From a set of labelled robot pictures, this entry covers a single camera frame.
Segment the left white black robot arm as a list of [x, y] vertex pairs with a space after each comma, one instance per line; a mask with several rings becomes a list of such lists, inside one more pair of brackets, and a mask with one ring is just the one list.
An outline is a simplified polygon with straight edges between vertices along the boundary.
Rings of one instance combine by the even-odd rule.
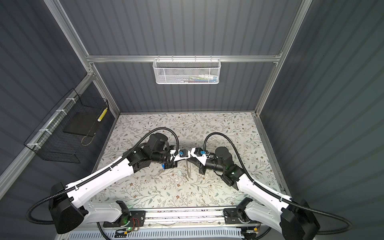
[[81, 224], [129, 222], [129, 209], [122, 201], [111, 204], [91, 204], [89, 200], [113, 183], [133, 175], [152, 162], [163, 164], [171, 160], [176, 147], [161, 134], [151, 134], [146, 143], [123, 153], [116, 161], [101, 170], [63, 187], [57, 184], [52, 191], [67, 192], [49, 201], [49, 210], [58, 234], [68, 233]]

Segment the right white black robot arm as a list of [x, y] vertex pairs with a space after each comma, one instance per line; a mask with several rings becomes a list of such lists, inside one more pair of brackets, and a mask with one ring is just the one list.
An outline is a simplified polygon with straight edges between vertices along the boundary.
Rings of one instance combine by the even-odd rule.
[[281, 233], [286, 240], [312, 240], [320, 230], [313, 213], [291, 206], [291, 198], [256, 180], [250, 180], [245, 170], [236, 165], [226, 147], [219, 147], [213, 155], [201, 148], [180, 150], [177, 154], [200, 168], [200, 172], [220, 172], [220, 178], [247, 197], [237, 206], [241, 222], [256, 221]]

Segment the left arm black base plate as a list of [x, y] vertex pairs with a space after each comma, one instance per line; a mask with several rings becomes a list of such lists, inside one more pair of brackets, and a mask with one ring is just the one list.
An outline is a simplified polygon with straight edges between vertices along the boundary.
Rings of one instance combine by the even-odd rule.
[[130, 211], [123, 213], [115, 222], [104, 222], [104, 228], [139, 228], [144, 226], [146, 211]]

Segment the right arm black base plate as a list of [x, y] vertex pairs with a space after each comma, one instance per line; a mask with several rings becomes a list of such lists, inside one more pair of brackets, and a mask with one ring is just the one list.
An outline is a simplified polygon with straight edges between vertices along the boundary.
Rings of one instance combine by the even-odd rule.
[[225, 223], [229, 225], [235, 224], [260, 224], [258, 221], [249, 219], [244, 211], [237, 208], [225, 208], [223, 209], [223, 215]]

